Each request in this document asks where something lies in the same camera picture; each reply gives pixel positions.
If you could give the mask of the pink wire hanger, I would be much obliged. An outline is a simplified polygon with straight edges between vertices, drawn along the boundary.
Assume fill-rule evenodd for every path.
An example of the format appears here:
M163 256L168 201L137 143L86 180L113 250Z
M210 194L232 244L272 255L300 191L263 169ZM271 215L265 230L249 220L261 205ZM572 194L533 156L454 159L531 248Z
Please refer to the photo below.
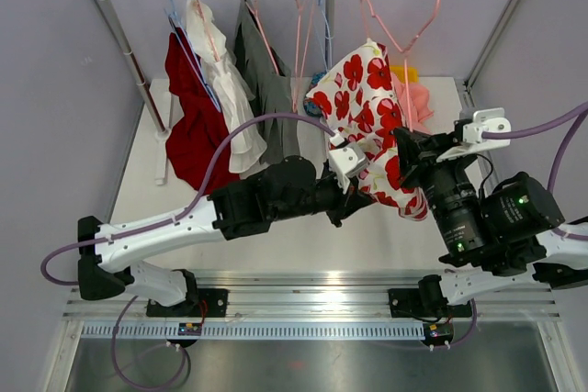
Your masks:
M296 44L294 62L294 86L292 89L292 112L299 111L299 97L302 78L306 66L311 26L315 11L315 0L295 0L297 9Z

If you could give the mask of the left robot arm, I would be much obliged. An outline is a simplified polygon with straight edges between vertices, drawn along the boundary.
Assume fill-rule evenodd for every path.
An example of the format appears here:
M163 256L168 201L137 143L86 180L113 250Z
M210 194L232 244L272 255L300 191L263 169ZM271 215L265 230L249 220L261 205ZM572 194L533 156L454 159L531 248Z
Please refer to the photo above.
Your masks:
M121 294L147 298L179 316L196 311L196 277L186 269L164 269L147 258L198 243L265 234L272 223L324 213L341 227L344 219L373 204L356 178L343 189L329 168L320 174L299 156L289 156L244 180L201 198L192 208L128 225L78 222L78 232L95 241L81 251L78 288L82 299Z

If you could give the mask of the pink hanger of poppy skirt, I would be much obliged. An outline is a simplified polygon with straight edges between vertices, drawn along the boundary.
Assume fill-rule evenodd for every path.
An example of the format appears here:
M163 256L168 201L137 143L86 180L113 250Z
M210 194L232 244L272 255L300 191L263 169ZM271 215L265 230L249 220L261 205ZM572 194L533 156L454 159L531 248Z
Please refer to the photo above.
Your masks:
M438 16L440 1L431 0L431 11L427 17L423 16L424 22L421 25L416 26L417 16L415 13L405 15L404 11L401 11L400 18L392 26L381 17L371 0L359 0L359 11L366 38L372 39L370 23L375 22L387 38L391 47L401 56L401 66L407 69L414 45Z

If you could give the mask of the blue wire hanger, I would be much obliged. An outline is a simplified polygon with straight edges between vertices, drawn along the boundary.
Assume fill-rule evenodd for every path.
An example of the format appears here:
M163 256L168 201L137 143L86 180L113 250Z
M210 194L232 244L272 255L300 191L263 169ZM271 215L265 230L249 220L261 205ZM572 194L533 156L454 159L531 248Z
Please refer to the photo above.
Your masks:
M316 6L319 8L319 11L322 14L322 20L324 23L324 44L322 49L322 56L323 56L323 64L324 64L324 71L329 71L333 66L333 37L331 33L331 25L329 18L327 16L327 7L326 2L327 0L314 0Z

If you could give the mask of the red poppy print skirt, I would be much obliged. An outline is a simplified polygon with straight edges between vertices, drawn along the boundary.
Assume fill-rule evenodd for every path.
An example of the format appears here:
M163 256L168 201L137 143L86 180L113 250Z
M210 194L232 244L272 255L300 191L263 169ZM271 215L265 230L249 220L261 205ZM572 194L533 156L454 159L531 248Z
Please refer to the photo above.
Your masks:
M423 191L402 190L397 141L393 130L406 126L390 72L387 48L372 39L339 61L307 97L321 110L327 125L356 142L369 159L359 176L360 189L402 218L427 216Z

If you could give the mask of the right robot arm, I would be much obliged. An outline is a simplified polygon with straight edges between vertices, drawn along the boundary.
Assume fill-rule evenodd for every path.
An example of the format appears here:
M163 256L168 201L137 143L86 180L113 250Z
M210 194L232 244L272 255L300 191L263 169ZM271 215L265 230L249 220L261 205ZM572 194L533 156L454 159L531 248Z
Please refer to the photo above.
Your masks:
M388 292L394 318L469 317L474 297L509 286L570 289L587 284L587 225L566 223L553 195L525 172L486 195L466 170L477 152L453 153L454 134L396 128L401 185L423 191L447 254L448 275Z

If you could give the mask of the grey skirt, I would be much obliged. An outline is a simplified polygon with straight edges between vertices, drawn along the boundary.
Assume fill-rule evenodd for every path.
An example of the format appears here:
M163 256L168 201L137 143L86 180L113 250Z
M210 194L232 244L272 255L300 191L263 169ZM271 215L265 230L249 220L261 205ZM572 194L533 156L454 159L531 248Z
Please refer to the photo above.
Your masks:
M236 67L254 94L250 107L256 117L291 113L290 70L275 50L266 46L252 9L252 0L240 0L233 44ZM300 153L297 120L268 119L257 127L267 145L263 162L274 164Z

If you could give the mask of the pink skirt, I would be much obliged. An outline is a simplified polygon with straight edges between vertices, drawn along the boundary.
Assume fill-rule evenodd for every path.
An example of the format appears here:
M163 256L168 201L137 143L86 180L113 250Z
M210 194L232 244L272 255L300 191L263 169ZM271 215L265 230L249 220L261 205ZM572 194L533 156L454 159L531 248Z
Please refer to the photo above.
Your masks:
M414 131L430 134L431 131L425 123L434 115L430 108L429 90L418 84L404 84L400 81L394 83L399 105L405 116L406 126Z

